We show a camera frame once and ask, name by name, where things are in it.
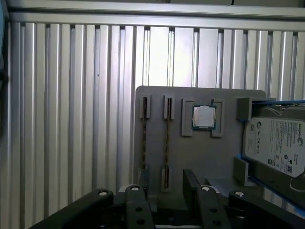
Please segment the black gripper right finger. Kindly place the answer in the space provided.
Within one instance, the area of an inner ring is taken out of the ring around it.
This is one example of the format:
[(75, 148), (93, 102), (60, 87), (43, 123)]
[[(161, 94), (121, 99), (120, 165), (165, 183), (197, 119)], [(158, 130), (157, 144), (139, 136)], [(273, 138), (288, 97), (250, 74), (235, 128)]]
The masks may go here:
[(183, 170), (183, 197), (191, 216), (204, 229), (294, 229), (295, 215), (245, 191), (227, 197), (201, 185), (190, 169)]

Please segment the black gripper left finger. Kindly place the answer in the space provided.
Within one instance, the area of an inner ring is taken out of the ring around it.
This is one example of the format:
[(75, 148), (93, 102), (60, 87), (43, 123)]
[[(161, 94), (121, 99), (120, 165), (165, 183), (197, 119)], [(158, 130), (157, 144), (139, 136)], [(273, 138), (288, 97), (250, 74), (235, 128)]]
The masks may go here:
[(117, 194), (100, 188), (32, 226), (34, 229), (151, 229), (147, 200), (149, 168), (140, 169), (137, 184)]

